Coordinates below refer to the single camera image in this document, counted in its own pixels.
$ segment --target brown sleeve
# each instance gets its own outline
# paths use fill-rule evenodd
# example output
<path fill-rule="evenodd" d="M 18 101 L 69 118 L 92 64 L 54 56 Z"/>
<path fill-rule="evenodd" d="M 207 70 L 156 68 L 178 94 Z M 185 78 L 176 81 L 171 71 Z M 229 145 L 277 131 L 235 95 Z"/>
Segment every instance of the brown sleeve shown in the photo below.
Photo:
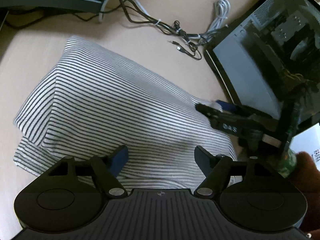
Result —
<path fill-rule="evenodd" d="M 320 171 L 306 152 L 297 154 L 297 167 L 288 178 L 306 197 L 308 209 L 300 229 L 311 232 L 320 229 Z"/>

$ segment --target silver screw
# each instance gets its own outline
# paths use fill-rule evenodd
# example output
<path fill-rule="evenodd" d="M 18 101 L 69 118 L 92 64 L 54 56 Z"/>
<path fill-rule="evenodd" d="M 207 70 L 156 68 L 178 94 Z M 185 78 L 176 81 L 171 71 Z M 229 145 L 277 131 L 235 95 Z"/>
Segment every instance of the silver screw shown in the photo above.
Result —
<path fill-rule="evenodd" d="M 210 188 L 207 187 L 202 187 L 200 189 L 197 190 L 198 194 L 202 195 L 202 196 L 210 196 L 213 191 Z"/>
<path fill-rule="evenodd" d="M 112 188 L 111 190 L 109 190 L 109 194 L 113 195 L 113 196 L 121 196 L 124 193 L 124 190 L 122 188 Z"/>

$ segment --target striped cloth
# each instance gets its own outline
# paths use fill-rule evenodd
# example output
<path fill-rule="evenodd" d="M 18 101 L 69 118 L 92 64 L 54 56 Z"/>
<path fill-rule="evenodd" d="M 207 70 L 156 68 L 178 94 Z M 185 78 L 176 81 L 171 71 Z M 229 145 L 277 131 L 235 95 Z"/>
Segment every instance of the striped cloth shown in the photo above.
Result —
<path fill-rule="evenodd" d="M 194 190 L 204 179 L 194 161 L 197 145 L 236 159 L 229 137 L 195 110 L 198 102 L 205 103 L 121 55 L 71 37 L 14 120 L 23 138 L 13 160 L 39 176 L 66 155 L 87 160 L 126 145 L 129 161 L 117 178 L 127 190 Z"/>

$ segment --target cable tie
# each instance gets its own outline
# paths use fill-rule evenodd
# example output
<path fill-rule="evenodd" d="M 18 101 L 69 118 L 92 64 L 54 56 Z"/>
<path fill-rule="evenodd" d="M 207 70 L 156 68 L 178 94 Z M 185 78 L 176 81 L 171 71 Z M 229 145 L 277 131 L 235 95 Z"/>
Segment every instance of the cable tie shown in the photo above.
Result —
<path fill-rule="evenodd" d="M 158 25 L 159 22 L 161 22 L 161 19 L 159 19 L 154 25 Z"/>

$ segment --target beige desk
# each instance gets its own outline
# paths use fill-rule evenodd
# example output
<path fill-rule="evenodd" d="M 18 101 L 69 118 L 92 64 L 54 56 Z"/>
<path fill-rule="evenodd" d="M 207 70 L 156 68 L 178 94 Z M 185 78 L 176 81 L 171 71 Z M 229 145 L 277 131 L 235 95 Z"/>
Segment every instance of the beige desk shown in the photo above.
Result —
<path fill-rule="evenodd" d="M 155 18 L 190 33 L 204 32 L 212 20 L 215 0 L 139 0 Z M 257 0 L 229 0 L 227 22 L 245 12 Z M 0 32 L 0 239 L 11 239 L 21 227 L 13 201 L 35 177 L 13 164 L 20 131 L 12 121 L 32 89 L 59 60 L 68 37 L 76 34 L 120 53 L 162 75 L 194 96 L 225 100 L 216 77 L 203 59 L 195 61 L 179 53 L 168 37 L 148 26 L 130 24 L 122 12 L 82 22 L 71 15 L 52 17 L 22 31 L 4 26 Z"/>

